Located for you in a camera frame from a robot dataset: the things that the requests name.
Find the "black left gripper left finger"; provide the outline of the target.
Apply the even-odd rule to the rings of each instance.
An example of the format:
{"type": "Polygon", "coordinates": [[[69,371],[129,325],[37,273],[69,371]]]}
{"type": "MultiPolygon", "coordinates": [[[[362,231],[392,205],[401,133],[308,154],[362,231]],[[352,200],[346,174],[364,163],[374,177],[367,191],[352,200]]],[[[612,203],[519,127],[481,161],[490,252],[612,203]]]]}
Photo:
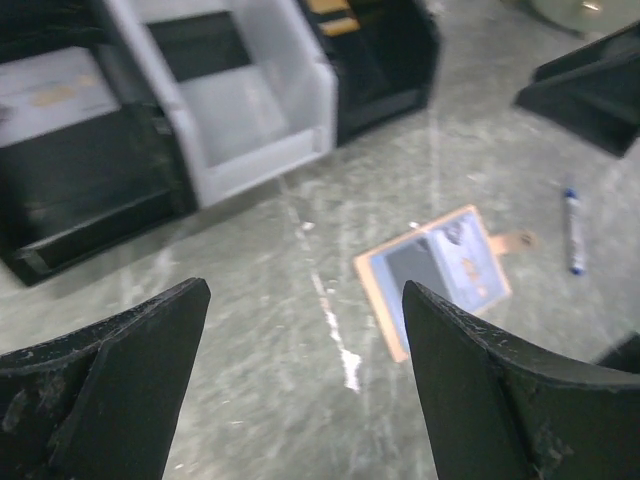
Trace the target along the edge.
{"type": "Polygon", "coordinates": [[[2,478],[162,478],[209,301],[190,278],[2,355],[2,478]]]}

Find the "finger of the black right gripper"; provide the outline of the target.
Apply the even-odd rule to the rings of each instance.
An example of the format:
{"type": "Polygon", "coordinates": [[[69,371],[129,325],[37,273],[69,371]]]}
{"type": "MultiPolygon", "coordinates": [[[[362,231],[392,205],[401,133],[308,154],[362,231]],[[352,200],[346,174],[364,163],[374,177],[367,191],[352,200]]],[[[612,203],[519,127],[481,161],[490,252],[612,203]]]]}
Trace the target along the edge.
{"type": "Polygon", "coordinates": [[[541,65],[514,104],[624,157],[639,138],[639,23],[541,65]]]}

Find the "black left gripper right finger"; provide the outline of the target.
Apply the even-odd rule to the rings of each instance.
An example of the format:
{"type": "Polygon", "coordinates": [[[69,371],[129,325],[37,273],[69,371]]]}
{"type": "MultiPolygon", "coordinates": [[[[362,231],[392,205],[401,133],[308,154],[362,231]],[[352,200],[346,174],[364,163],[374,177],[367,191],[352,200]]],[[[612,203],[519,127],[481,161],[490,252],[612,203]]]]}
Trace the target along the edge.
{"type": "Polygon", "coordinates": [[[593,363],[551,352],[416,282],[402,308],[442,479],[635,479],[639,337],[593,363]]]}

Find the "beige leather card holder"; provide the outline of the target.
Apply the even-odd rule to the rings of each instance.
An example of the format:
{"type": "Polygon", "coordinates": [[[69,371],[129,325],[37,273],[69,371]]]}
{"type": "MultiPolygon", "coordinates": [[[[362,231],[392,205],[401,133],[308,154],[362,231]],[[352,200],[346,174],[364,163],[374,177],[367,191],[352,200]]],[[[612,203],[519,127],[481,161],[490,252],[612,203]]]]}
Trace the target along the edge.
{"type": "Polygon", "coordinates": [[[399,296],[396,290],[395,284],[384,261],[384,255],[397,245],[401,245],[413,237],[425,235],[428,239],[428,235],[437,227],[465,213],[473,213],[478,217],[485,235],[487,236],[491,252],[498,263],[498,268],[508,288],[508,295],[505,298],[491,304],[486,309],[476,313],[471,313],[479,316],[495,304],[505,300],[511,295],[511,287],[504,273],[500,258],[507,254],[520,253],[534,249],[536,247],[537,239],[531,231],[515,230],[507,233],[490,235],[477,207],[474,205],[466,205],[441,216],[428,224],[414,227],[411,231],[389,240],[354,259],[355,270],[357,271],[359,280],[374,310],[378,325],[383,333],[390,355],[397,363],[404,362],[409,358],[409,344],[403,315],[402,296],[399,296]]]}

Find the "silver VIP card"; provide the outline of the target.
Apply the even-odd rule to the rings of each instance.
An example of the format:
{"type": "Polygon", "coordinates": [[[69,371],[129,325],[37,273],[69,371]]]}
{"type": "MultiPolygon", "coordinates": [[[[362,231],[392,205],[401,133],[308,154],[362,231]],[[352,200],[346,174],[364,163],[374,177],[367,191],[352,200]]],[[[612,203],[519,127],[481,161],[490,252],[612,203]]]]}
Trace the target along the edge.
{"type": "Polygon", "coordinates": [[[476,313],[508,295],[478,217],[465,213],[428,235],[450,300],[476,313]]]}

